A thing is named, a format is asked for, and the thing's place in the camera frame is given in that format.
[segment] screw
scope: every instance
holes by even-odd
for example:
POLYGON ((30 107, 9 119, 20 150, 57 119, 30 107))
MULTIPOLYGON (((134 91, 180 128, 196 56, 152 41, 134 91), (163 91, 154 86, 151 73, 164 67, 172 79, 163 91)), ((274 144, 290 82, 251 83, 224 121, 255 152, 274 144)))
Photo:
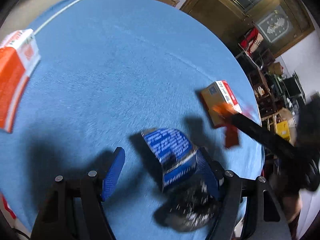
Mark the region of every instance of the screw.
POLYGON ((54 179, 56 182, 60 182, 63 180, 63 177, 61 175, 57 176, 55 179, 54 179))
POLYGON ((265 177, 259 176, 259 177, 258 177, 258 181, 260 181, 260 182, 262 182, 262 183, 265 183, 267 180, 266 180, 265 177))
POLYGON ((96 171, 89 171, 88 176, 89 177, 95 177, 98 173, 96 171))
POLYGON ((224 174, 228 177, 232 177, 234 175, 233 171, 230 171, 230 170, 226 170, 224 174))

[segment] red and white box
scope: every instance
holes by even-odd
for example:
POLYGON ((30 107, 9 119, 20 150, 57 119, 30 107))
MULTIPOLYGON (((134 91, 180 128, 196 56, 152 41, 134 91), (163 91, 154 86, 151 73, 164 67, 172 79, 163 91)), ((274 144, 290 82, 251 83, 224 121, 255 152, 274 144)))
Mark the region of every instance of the red and white box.
POLYGON ((201 91, 201 97, 215 128, 223 125, 221 117, 212 109, 215 105, 226 102, 232 105, 234 110, 242 113, 235 95, 225 80, 213 82, 210 86, 203 89, 201 91))
POLYGON ((9 34, 0 44, 0 128, 12 132, 23 90, 40 60, 32 29, 9 34))

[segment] round table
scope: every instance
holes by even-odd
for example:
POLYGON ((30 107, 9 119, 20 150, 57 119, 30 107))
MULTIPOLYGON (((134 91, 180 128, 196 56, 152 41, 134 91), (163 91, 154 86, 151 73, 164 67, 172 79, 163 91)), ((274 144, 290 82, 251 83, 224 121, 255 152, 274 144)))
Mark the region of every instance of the round table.
MULTIPOLYGON (((74 0, 38 17, 34 30, 74 0)), ((154 0, 81 0, 36 35, 42 59, 30 78, 12 134, 0 133, 0 190, 31 229, 57 175, 102 171, 120 146, 126 160, 114 194, 103 204, 118 240, 205 239, 208 228, 178 233, 158 225, 166 201, 146 128, 176 128, 205 146, 225 169, 255 179, 261 146, 240 133, 226 150, 224 128, 213 129, 198 93, 226 80, 243 111, 259 123, 252 88, 223 43, 187 14, 154 0)), ((239 218, 244 214, 244 207, 239 218)))

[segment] wooden door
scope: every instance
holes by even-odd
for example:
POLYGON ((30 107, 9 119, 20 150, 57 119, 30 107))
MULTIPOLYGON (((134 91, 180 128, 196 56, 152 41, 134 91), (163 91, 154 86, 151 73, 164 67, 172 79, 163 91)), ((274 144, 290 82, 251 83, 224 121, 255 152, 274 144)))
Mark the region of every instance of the wooden door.
MULTIPOLYGON (((296 0, 291 3, 303 11, 296 0)), ((239 52, 239 41, 253 26, 274 54, 303 32, 285 0, 190 0, 182 10, 211 30, 234 54, 239 52)), ((299 17, 307 18, 305 11, 299 17)))

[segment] door frame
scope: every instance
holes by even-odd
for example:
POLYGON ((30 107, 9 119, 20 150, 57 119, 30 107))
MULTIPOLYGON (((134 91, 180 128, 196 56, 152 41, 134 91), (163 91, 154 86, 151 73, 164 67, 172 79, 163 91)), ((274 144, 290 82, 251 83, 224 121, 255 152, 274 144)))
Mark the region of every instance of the door frame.
MULTIPOLYGON (((180 10, 185 12, 186 14, 189 14, 189 12, 191 11, 191 9, 194 7, 194 5, 198 2, 199 0, 186 0, 183 5, 180 7, 180 10)), ((313 32, 315 30, 314 25, 312 23, 312 20, 305 8, 305 6, 303 5, 303 3, 300 0, 297 0, 297 2, 299 3, 300 7, 302 8, 302 10, 304 11, 309 24, 310 24, 310 28, 306 29, 305 31, 303 31, 299 36, 297 36, 293 41, 289 42, 287 45, 283 46, 281 49, 279 49, 276 53, 274 53, 274 57, 279 57, 281 54, 283 54, 284 52, 286 52, 287 50, 289 50, 291 47, 293 47, 294 45, 296 45, 299 41, 301 41, 302 39, 304 39, 306 36, 308 36, 311 32, 313 32)))

